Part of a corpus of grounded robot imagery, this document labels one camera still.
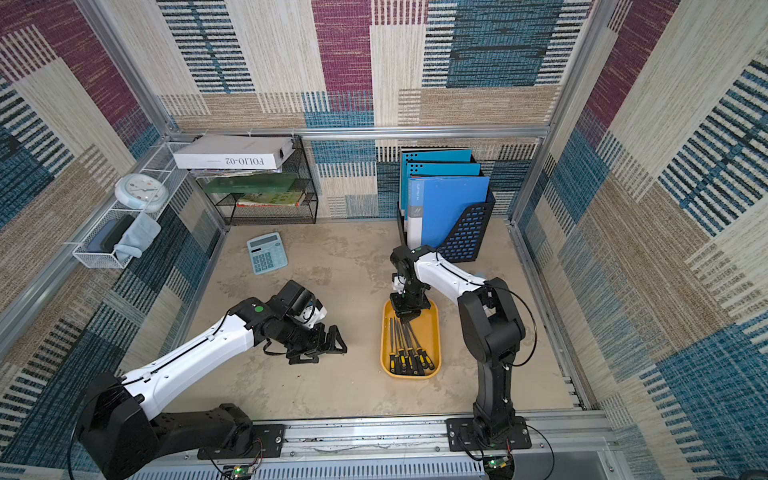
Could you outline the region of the yellow plastic storage tray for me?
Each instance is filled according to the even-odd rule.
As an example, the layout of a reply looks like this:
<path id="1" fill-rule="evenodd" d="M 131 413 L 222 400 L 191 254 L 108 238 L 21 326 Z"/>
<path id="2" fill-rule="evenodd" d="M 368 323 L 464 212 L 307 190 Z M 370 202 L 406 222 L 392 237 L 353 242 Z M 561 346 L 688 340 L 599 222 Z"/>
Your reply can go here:
<path id="1" fill-rule="evenodd" d="M 390 301 L 383 308 L 381 366 L 396 379 L 426 380 L 441 367 L 439 312 L 434 302 L 415 319 L 404 322 Z"/>

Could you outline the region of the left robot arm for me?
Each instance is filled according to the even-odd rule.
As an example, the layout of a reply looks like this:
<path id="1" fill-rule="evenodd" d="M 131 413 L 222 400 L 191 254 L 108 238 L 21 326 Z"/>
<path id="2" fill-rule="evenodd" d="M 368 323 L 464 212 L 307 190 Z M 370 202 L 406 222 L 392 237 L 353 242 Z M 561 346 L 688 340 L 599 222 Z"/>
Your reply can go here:
<path id="1" fill-rule="evenodd" d="M 107 479 L 126 479 L 157 458 L 192 449 L 257 456 L 262 442 L 236 405 L 183 413 L 166 408 L 188 387 L 257 346 L 282 345 L 292 365 L 346 353 L 339 328 L 324 325 L 326 314 L 322 302 L 293 280 L 267 301 L 246 298 L 168 354 L 120 376 L 96 377 L 84 393 L 72 440 Z"/>

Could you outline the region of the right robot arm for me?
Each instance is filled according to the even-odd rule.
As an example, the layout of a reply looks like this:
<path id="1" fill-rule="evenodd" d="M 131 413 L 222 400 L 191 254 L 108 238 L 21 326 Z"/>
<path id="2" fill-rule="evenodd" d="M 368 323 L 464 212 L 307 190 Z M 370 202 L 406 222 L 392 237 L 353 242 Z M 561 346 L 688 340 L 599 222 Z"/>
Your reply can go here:
<path id="1" fill-rule="evenodd" d="M 428 246 L 400 245 L 390 261 L 395 268 L 390 303 L 403 325 L 431 308 L 430 289 L 458 308 L 464 344 L 477 362 L 478 393 L 471 432 L 456 438 L 474 441 L 476 450 L 531 447 L 528 426 L 511 396 L 512 369 L 526 329 L 507 284 L 472 275 Z"/>

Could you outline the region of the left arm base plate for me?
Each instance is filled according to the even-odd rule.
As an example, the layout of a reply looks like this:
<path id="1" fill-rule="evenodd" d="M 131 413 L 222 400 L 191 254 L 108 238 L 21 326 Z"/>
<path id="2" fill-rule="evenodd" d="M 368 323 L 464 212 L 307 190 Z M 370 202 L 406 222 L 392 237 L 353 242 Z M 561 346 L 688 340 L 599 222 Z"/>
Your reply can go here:
<path id="1" fill-rule="evenodd" d="M 197 452 L 198 460 L 278 458 L 285 438 L 285 424 L 254 424 L 222 446 L 205 447 Z"/>

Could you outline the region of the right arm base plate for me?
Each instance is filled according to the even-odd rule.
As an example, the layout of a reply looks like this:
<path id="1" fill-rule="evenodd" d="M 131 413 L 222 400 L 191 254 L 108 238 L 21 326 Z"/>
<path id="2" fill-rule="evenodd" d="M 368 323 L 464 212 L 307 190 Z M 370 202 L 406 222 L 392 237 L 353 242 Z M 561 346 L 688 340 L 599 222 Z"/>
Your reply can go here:
<path id="1" fill-rule="evenodd" d="M 522 416 L 503 421 L 494 428 L 478 418 L 452 417 L 445 420 L 449 449 L 452 452 L 481 450 L 523 450 L 532 447 L 529 427 Z"/>

